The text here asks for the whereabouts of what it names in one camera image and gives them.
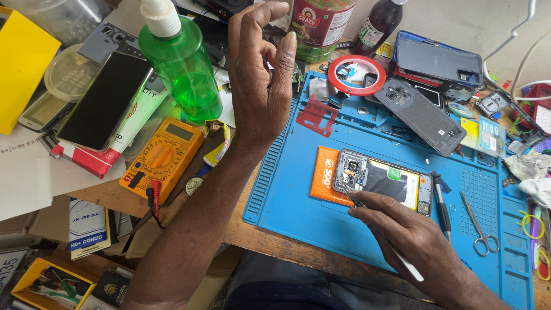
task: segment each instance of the blue silicone repair mat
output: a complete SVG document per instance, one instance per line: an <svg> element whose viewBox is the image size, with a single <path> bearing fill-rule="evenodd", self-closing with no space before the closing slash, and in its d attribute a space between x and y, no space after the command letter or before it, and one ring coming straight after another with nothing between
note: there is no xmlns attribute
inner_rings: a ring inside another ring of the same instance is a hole
<svg viewBox="0 0 551 310"><path fill-rule="evenodd" d="M444 193L444 201L457 208L450 212L457 254L513 309L532 309L530 243L515 223L522 220L518 211L527 210L526 196L516 185L502 187L508 171L501 159L467 147L461 149L465 157L457 152L442 157L408 132L404 123L389 116L386 108L358 97L345 101L332 134L325 138L296 123L298 111L308 101L309 80L315 77L327 78L310 71L302 96L298 102L293 99L284 131L262 161L243 220L393 271L369 229L350 217L346 206L309 196L318 146L351 149L425 173L436 170L451 189ZM357 108L366 106L369 113L358 114ZM482 257L474 251L473 242L479 236L460 190L468 197L484 233L499 236L501 249L497 253ZM435 203L433 199L432 219L438 222Z"/></svg>

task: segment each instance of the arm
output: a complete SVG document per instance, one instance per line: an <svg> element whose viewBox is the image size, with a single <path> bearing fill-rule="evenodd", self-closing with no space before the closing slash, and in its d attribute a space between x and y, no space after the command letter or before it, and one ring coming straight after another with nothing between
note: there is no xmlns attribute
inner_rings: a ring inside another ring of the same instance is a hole
<svg viewBox="0 0 551 310"><path fill-rule="evenodd" d="M461 262L440 227L431 219L398 201L366 191L353 191L366 208L350 208L348 214L372 225L412 263L425 278L418 282L373 229L371 232L385 260L421 292L446 309L509 309Z"/></svg>
<svg viewBox="0 0 551 310"><path fill-rule="evenodd" d="M230 20L236 137L141 261L122 309L185 309L203 280L245 184L289 115L296 37L290 33L278 49L262 40L262 27L288 9L284 2L255 4Z"/></svg>

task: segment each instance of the yellow multimeter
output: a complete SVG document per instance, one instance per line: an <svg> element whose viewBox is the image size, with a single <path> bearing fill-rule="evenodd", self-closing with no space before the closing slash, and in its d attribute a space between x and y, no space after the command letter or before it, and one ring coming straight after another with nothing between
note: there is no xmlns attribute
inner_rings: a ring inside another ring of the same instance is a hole
<svg viewBox="0 0 551 310"><path fill-rule="evenodd" d="M167 118L118 183L147 198L145 190L158 180L159 205L163 204L203 140L201 130Z"/></svg>

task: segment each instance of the green spray bottle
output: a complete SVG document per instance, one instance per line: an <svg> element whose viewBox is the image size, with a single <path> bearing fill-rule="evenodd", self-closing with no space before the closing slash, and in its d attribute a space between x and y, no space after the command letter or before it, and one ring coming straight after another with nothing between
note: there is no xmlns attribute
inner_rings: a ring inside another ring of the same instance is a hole
<svg viewBox="0 0 551 310"><path fill-rule="evenodd" d="M185 117L194 124L217 119L222 101L199 27L180 17L170 0L142 0L146 25L138 43Z"/></svg>

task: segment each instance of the orange pad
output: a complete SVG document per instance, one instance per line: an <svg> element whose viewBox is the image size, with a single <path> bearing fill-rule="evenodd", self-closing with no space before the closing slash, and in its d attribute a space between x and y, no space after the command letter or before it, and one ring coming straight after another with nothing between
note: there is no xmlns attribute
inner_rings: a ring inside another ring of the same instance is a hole
<svg viewBox="0 0 551 310"><path fill-rule="evenodd" d="M310 196L353 207L354 203L348 199L346 194L333 189L333 177L338 157L339 151L336 149L318 147Z"/></svg>

